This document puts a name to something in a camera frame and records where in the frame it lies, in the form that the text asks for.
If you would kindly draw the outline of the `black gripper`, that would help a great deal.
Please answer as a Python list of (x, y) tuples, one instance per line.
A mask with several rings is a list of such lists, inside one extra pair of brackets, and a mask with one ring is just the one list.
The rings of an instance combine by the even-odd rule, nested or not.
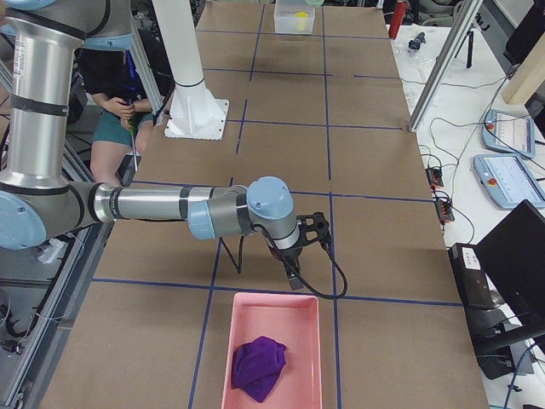
[(299, 261), (299, 255), (301, 253), (301, 247), (292, 246), (286, 249), (280, 249), (276, 241), (272, 242), (272, 256), (277, 261), (283, 263), (291, 290), (300, 290), (303, 288), (300, 274), (301, 265)]

